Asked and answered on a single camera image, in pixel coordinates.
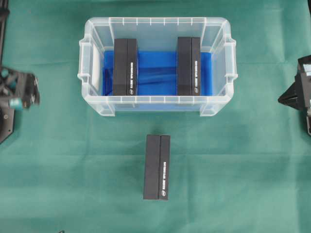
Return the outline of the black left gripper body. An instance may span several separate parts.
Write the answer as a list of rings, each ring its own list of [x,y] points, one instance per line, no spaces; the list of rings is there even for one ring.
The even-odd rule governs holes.
[[[33,73],[0,67],[0,110],[29,109],[40,104],[38,79]]]

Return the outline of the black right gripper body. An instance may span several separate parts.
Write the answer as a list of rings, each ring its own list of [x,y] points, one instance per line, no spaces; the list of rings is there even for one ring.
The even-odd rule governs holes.
[[[298,59],[294,83],[278,98],[278,102],[297,110],[311,107],[311,56]]]

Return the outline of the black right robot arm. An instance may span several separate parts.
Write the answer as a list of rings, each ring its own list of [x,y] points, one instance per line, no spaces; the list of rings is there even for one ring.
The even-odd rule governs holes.
[[[298,59],[294,83],[278,98],[278,102],[306,114],[307,132],[311,135],[311,56]]]

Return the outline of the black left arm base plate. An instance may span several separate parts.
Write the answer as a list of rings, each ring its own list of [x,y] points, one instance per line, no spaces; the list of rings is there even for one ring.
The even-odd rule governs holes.
[[[15,110],[0,108],[0,143],[14,132]]]

